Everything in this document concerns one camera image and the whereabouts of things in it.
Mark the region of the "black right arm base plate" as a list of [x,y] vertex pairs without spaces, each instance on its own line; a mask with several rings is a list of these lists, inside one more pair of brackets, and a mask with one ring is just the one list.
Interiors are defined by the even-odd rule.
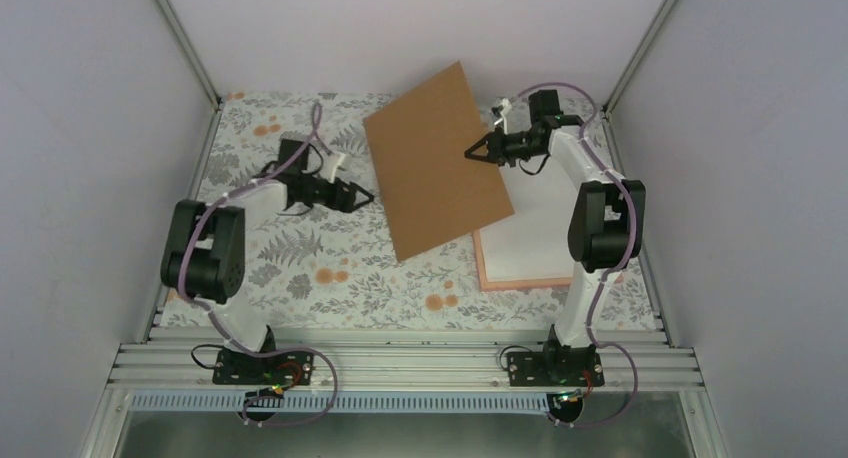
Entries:
[[601,387],[604,368],[592,347],[554,352],[510,351],[506,368],[513,387]]

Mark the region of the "brown cardboard backing board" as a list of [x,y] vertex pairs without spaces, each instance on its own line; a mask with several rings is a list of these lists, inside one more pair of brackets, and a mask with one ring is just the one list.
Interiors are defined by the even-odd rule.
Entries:
[[363,125],[398,261],[513,215],[498,167],[464,155],[488,128],[460,62]]

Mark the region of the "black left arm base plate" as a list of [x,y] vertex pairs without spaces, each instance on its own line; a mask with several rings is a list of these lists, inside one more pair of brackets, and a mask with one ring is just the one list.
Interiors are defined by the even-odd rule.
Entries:
[[309,385],[313,365],[311,352],[294,351],[260,359],[223,350],[217,356],[212,382],[257,387]]

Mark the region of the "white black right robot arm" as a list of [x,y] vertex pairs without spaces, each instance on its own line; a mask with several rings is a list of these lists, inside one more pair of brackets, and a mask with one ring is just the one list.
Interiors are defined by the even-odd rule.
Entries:
[[497,166],[516,167],[540,157],[564,169],[577,196],[567,232],[574,261],[572,284],[563,315],[551,326],[537,356],[544,377],[565,385],[579,372],[597,368],[603,343],[594,332],[595,314],[617,278],[641,251],[646,188],[606,164],[587,136],[598,116],[594,106],[587,118],[561,109],[558,82],[543,83],[523,91],[528,100],[530,125],[511,132],[507,115],[512,102],[503,98],[492,108],[494,128],[471,145],[465,158]]

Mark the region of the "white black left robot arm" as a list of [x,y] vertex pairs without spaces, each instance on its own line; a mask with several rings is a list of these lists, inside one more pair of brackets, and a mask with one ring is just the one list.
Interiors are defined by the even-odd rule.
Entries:
[[[310,169],[314,153],[318,166]],[[339,178],[346,161],[343,154],[318,153],[312,138],[283,138],[276,160],[246,184],[210,203],[184,199],[175,205],[161,281],[207,314],[224,348],[241,354],[238,368],[252,382],[270,380],[279,358],[268,323],[236,296],[245,278],[247,234],[289,215],[295,205],[350,214],[373,203],[373,193]]]

